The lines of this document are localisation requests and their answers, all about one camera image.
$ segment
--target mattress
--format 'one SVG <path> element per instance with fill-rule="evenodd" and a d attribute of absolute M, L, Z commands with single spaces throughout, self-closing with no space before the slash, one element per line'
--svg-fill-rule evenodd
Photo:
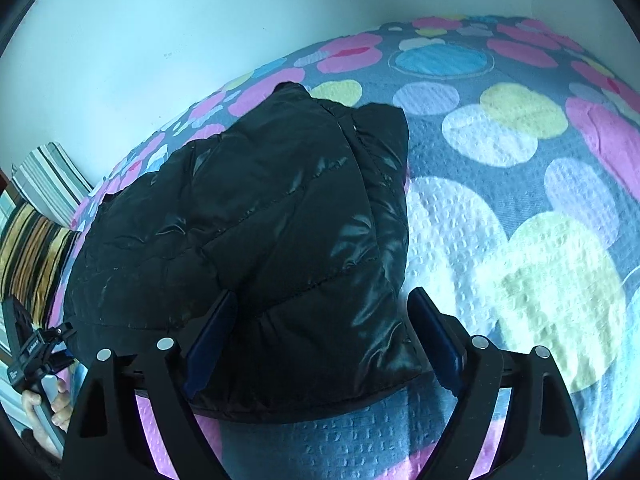
<path fill-rule="evenodd" d="M 283 81 L 349 106 L 404 109 L 410 248 L 402 300 L 423 286 L 471 334 L 513 351 L 550 348 L 595 478 L 640 418 L 629 387 L 640 369 L 640 96 L 537 20 L 387 23 L 277 59 L 194 104 L 114 168 L 74 226 L 86 234 L 105 194 L 156 171 L 190 140 L 223 132 Z M 75 389 L 81 380 L 80 371 Z M 498 400 L 475 476 L 490 466 L 508 397 Z M 455 402 L 426 371 L 348 415 L 282 426 L 198 421 L 234 480 L 408 480 Z M 175 478 L 150 407 L 139 406 L 156 465 Z"/>

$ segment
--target green and white striped cloth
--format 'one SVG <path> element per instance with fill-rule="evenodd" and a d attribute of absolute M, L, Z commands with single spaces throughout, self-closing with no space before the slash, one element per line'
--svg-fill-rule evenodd
<path fill-rule="evenodd" d="M 56 142 L 33 150 L 12 183 L 37 211 L 64 227 L 92 188 Z"/>

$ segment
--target shiny black fabric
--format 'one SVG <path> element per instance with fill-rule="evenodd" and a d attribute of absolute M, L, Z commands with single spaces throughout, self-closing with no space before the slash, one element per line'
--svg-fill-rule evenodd
<path fill-rule="evenodd" d="M 404 113 L 284 84 L 98 210 L 68 282 L 69 348 L 138 352 L 207 311 L 239 318 L 197 413 L 291 422 L 365 406 L 420 373 L 398 307 Z"/>

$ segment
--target wall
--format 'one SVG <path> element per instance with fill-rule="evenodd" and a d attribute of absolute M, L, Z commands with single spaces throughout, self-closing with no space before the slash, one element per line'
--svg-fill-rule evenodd
<path fill-rule="evenodd" d="M 531 10 L 640 91 L 640 43 L 612 0 L 531 0 Z"/>
<path fill-rule="evenodd" d="M 0 166 L 62 143 L 95 183 L 226 81 L 391 20 L 530 15 L 530 0 L 37 0 L 0 58 Z"/>

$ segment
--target polka dot bed sheet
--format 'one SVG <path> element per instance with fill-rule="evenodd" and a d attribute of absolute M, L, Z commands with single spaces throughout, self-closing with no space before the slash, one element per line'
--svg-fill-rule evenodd
<path fill-rule="evenodd" d="M 631 387 L 640 368 L 640 95 L 537 20 L 389 23 L 270 62 L 193 105 L 114 168 L 81 204 L 75 227 L 86 234 L 105 194 L 156 171 L 190 140 L 223 132 L 283 81 L 349 106 L 404 109 L 404 293 L 423 286 L 441 311 L 501 348 L 550 348 L 597 476 L 640 417 Z M 504 392 L 475 476 L 490 466 L 507 403 Z M 409 480 L 454 405 L 427 372 L 365 410 L 327 420 L 198 422 L 235 480 Z M 148 401 L 139 406 L 158 469 L 176 478 Z"/>

